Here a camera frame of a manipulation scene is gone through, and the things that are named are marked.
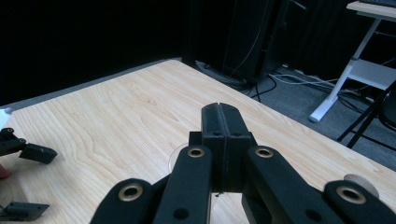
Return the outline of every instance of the black cable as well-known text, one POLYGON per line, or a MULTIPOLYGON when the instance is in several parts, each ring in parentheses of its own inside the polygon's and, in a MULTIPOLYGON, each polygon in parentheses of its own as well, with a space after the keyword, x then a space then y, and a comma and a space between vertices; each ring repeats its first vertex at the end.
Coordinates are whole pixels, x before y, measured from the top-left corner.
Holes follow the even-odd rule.
POLYGON ((257 84, 256 84, 256 92, 257 92, 257 94, 250 96, 250 98, 254 98, 254 97, 258 96, 259 99, 260 99, 260 95, 262 95, 262 94, 264 94, 264 93, 266 93, 268 91, 272 91, 273 89, 276 88, 276 85, 277 85, 276 81, 272 77, 270 77, 270 76, 268 76, 268 77, 274 82, 274 86, 272 88, 270 88, 269 90, 259 92, 257 84))
POLYGON ((256 83, 256 85, 255 85, 255 87, 256 87, 256 95, 257 95, 257 98, 259 99, 259 102, 261 103, 262 102, 262 99, 260 98, 260 95, 259 95, 259 88, 257 87, 258 85, 257 85, 257 83, 256 83))
POLYGON ((360 114, 362 114, 364 111, 361 110, 360 108, 358 108, 357 106, 353 105, 352 103, 350 103, 348 100, 344 99, 342 96, 338 96, 338 99, 340 100, 340 103, 346 107, 348 107, 349 109, 356 111, 360 114))
POLYGON ((236 78, 223 75, 222 73, 214 69, 211 69, 211 66, 208 64, 205 64, 204 67, 197 66, 197 70, 209 77, 214 78, 216 81, 219 81, 222 84, 230 88, 233 88, 236 91, 245 91, 251 89, 248 83, 244 79, 237 80, 236 78))

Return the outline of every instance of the wooden table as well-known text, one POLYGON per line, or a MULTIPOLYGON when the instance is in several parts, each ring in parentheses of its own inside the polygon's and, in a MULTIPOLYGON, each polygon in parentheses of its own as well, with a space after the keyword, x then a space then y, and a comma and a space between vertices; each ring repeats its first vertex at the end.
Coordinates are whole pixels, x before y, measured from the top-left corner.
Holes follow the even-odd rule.
MULTIPOLYGON (((167 175, 171 153, 201 130, 201 108, 215 102, 236 106, 258 143, 280 151, 313 187, 361 175, 396 210, 395 172, 177 61, 15 111, 7 126, 59 155, 49 165, 1 157, 13 176, 0 181, 0 204, 49 203, 36 223, 87 223, 116 183, 167 175)), ((248 222, 240 198, 222 195, 213 223, 248 222)))

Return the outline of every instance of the white table frame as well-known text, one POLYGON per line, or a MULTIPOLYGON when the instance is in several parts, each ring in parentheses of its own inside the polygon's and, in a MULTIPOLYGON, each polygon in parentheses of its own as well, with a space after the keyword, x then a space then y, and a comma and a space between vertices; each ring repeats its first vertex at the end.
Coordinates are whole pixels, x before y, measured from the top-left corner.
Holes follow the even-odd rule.
POLYGON ((348 4, 348 9, 358 11, 358 15, 375 18, 372 26, 367 32, 366 36, 361 41, 355 54, 349 60, 343 74, 338 79, 330 95, 317 107, 317 109, 309 116, 312 122, 319 122, 332 105, 337 101, 338 92, 343 87, 347 78, 357 80, 361 83, 370 85, 372 87, 385 90, 394 80, 396 80, 396 69, 382 66, 376 63, 370 63, 360 59, 361 53, 378 27, 382 20, 396 22, 396 9, 392 11, 390 7, 374 6, 354 2, 348 4))

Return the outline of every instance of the chair leg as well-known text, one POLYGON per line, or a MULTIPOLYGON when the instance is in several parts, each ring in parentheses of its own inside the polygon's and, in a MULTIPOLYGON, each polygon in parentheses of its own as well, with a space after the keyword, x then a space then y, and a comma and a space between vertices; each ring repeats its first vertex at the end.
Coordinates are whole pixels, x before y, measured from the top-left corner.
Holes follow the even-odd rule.
POLYGON ((353 129, 364 119, 366 116, 372 112, 377 104, 370 105, 356 120, 351 124, 338 138, 337 141, 341 142, 347 134, 353 131, 353 129))
POLYGON ((356 142, 358 142, 361 135, 364 133, 364 131, 366 131, 367 127, 370 125, 370 123, 373 121, 373 119, 377 115, 377 112, 378 112, 377 110, 374 110, 374 111, 372 111, 372 113, 370 113, 370 115, 367 117, 367 119, 359 127, 358 131, 355 133, 353 138, 346 145, 347 147, 353 148, 353 146, 355 146, 356 142))

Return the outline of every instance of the wood grain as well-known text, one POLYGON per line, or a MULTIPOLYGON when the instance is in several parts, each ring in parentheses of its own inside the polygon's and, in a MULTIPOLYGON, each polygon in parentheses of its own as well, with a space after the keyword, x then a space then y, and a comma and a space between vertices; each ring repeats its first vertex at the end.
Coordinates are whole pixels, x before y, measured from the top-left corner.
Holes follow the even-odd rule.
MULTIPOLYGON (((59 155, 49 165, 1 157, 13 175, 0 181, 0 204, 49 203, 36 223, 87 223, 116 183, 167 175, 170 155, 200 131, 201 108, 215 102, 236 106, 258 143, 280 151, 313 187, 361 175, 396 210, 395 172, 177 61, 15 111, 7 124, 15 134, 59 155)), ((248 222, 240 195, 221 196, 212 221, 248 222)))

